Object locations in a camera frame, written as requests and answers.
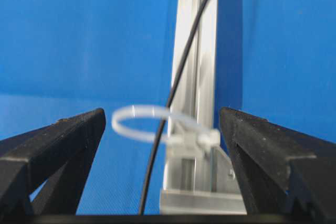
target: blue backdrop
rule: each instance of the blue backdrop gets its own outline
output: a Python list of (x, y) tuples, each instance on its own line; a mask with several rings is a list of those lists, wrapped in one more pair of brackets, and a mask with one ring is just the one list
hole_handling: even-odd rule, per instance
[(230, 106), (336, 142), (335, 0), (219, 0), (217, 30), (216, 118)]
[[(176, 8), (177, 0), (0, 0), (0, 139), (105, 110), (79, 214), (137, 212), (151, 145), (116, 135), (111, 113), (135, 103), (165, 104)], [(163, 159), (161, 147), (147, 213), (159, 212)]]
[[(79, 214), (134, 214), (150, 145), (117, 136), (111, 113), (163, 105), (177, 0), (0, 0), (0, 139), (103, 107)], [(334, 0), (219, 0), (215, 124), (231, 106), (335, 141)], [(155, 130), (153, 121), (129, 122)], [(147, 213), (159, 212), (164, 148)]]

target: blue wall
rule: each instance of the blue wall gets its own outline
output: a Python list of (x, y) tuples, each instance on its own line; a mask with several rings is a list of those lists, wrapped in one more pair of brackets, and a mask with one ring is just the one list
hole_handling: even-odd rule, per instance
[[(151, 145), (116, 135), (111, 113), (135, 103), (164, 105), (176, 7), (177, 0), (0, 0), (0, 139), (105, 109), (79, 214), (137, 211)], [(159, 212), (162, 147), (157, 158), (150, 213)]]
[(335, 0), (219, 0), (217, 113), (336, 142), (335, 38)]

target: black cable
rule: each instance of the black cable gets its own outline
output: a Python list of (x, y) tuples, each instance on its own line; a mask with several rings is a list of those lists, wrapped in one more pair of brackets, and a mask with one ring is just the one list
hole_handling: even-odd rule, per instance
[[(168, 97), (168, 100), (167, 100), (167, 103), (166, 103), (167, 108), (169, 108), (172, 105), (172, 102), (173, 102), (173, 99), (174, 99), (174, 96), (175, 96), (175, 93), (176, 93), (176, 90), (177, 90), (177, 86), (178, 86), (178, 83), (180, 82), (181, 75), (182, 75), (182, 72), (183, 72), (183, 68), (185, 66), (185, 62), (188, 58), (188, 54), (189, 54), (189, 51), (190, 51), (190, 48), (191, 48), (191, 44), (193, 43), (193, 39), (195, 37), (198, 24), (200, 23), (201, 15), (203, 13), (203, 10), (204, 10), (207, 2), (208, 2), (208, 0), (202, 0), (201, 5), (200, 5), (200, 7), (198, 9), (198, 12), (196, 14), (195, 20), (193, 22), (193, 26), (191, 28), (191, 31), (190, 31), (190, 34), (189, 34), (189, 37), (188, 37), (188, 41), (187, 41), (187, 43), (184, 47), (184, 50), (183, 50), (183, 54), (182, 54), (182, 57), (181, 57), (180, 64), (179, 64), (178, 69), (176, 71), (173, 86), (172, 86), (172, 88), (170, 89), (170, 92), (169, 92), (169, 97)], [(155, 157), (156, 157), (156, 153), (158, 151), (157, 148), (158, 148), (159, 143), (160, 143), (160, 138), (161, 138), (165, 123), (166, 123), (166, 120), (161, 120), (160, 124), (159, 124), (159, 127), (157, 128), (157, 131), (156, 131), (156, 135), (155, 135), (155, 139), (154, 139), (153, 147), (152, 147), (152, 150), (151, 150), (151, 155), (150, 155), (150, 158), (149, 158), (149, 161), (148, 161), (146, 175), (145, 175), (145, 179), (144, 179), (143, 187), (142, 187), (140, 206), (139, 206), (139, 214), (140, 215), (143, 215), (143, 212), (144, 212), (144, 209), (145, 209), (145, 204), (146, 204), (146, 199), (147, 199), (147, 194), (148, 194), (148, 187), (149, 187), (149, 182), (150, 182), (151, 175), (152, 175), (154, 160), (155, 160)]]

